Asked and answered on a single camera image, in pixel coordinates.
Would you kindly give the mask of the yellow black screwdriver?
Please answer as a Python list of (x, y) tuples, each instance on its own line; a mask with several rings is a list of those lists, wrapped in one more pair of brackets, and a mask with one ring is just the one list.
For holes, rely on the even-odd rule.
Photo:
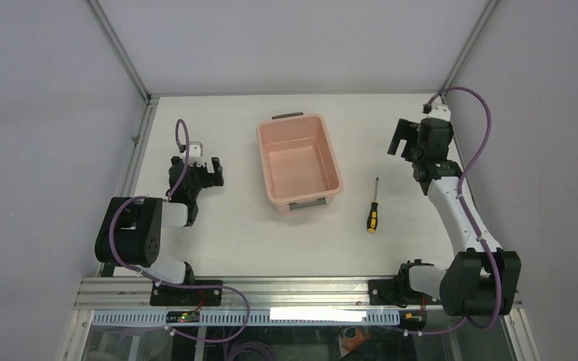
[(367, 216), (367, 231), (375, 233), (378, 226), (378, 194), (379, 194), (379, 177), (376, 177), (374, 184), (373, 200), (370, 203), (370, 211)]

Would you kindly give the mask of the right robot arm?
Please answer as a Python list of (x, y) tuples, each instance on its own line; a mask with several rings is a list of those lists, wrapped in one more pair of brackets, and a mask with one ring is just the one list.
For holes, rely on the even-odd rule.
[(400, 119), (388, 148), (410, 162), (413, 178), (435, 207), (449, 236), (454, 259), (447, 269), (420, 259), (405, 262), (394, 278), (398, 301), (412, 305), (424, 294), (440, 301), (453, 317), (499, 317), (515, 301), (522, 262), (490, 236), (464, 191), (462, 169), (448, 158), (453, 138), (450, 122)]

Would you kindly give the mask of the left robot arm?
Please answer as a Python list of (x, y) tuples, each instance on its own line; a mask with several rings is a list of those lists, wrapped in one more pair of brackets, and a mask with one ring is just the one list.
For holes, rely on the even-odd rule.
[(167, 285), (171, 300), (188, 305), (196, 297), (193, 269), (162, 249), (161, 230), (191, 227), (199, 213), (199, 194), (207, 188), (222, 187), (224, 174), (217, 157), (211, 158), (212, 170), (201, 158), (186, 164), (174, 156), (171, 164), (168, 191), (172, 195), (110, 200), (95, 241), (95, 255), (98, 261), (137, 272), (157, 286)]

